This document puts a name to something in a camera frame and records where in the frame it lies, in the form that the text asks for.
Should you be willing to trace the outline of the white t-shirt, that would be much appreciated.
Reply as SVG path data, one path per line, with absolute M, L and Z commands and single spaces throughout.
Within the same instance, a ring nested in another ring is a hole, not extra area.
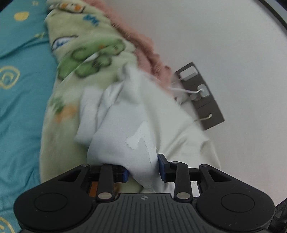
M 190 167 L 220 168 L 212 141 L 147 73 L 130 65 L 119 82 L 102 90 L 86 87 L 80 101 L 76 142 L 88 148 L 87 162 L 125 167 L 131 180 L 125 192 L 173 193 L 159 174 L 158 155 Z

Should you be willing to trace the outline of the pink fuzzy blanket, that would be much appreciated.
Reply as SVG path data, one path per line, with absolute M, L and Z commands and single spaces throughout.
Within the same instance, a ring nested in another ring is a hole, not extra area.
M 171 95 L 172 91 L 169 87 L 171 86 L 173 73 L 171 68 L 165 65 L 160 56 L 155 52 L 153 41 L 130 27 L 104 1 L 91 0 L 86 1 L 86 3 L 104 12 L 104 15 L 110 19 L 112 26 L 136 47 L 134 54 L 137 57 L 138 67 L 153 75 L 158 80 L 160 87 Z

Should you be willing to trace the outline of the green cartoon fleece blanket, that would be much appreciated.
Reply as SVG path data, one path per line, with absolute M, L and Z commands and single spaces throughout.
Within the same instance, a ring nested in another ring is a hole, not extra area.
M 103 11 L 84 1 L 47 1 L 47 6 L 45 24 L 57 69 L 42 128 L 42 182 L 87 161 L 86 149 L 74 140 L 84 88 L 105 89 L 117 81 L 120 67 L 137 64 L 135 46 Z

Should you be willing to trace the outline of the teal patterned bed sheet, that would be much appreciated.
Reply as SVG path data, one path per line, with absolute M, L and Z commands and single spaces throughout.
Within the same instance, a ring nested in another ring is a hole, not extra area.
M 41 131 L 57 67 L 46 15 L 46 1 L 11 1 L 1 11 L 1 232 L 20 231 L 14 202 L 40 183 Z

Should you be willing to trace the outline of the grey wall socket panel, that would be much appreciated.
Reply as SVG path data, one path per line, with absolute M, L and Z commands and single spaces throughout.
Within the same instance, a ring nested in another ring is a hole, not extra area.
M 176 84 L 181 84 L 188 95 L 186 102 L 192 104 L 197 114 L 196 121 L 207 130 L 225 121 L 210 88 L 193 62 L 175 72 Z

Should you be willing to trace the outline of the framed leaf wall picture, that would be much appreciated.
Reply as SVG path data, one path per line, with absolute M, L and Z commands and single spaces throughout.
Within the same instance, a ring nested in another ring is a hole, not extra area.
M 287 2 L 286 0 L 259 0 L 287 29 Z

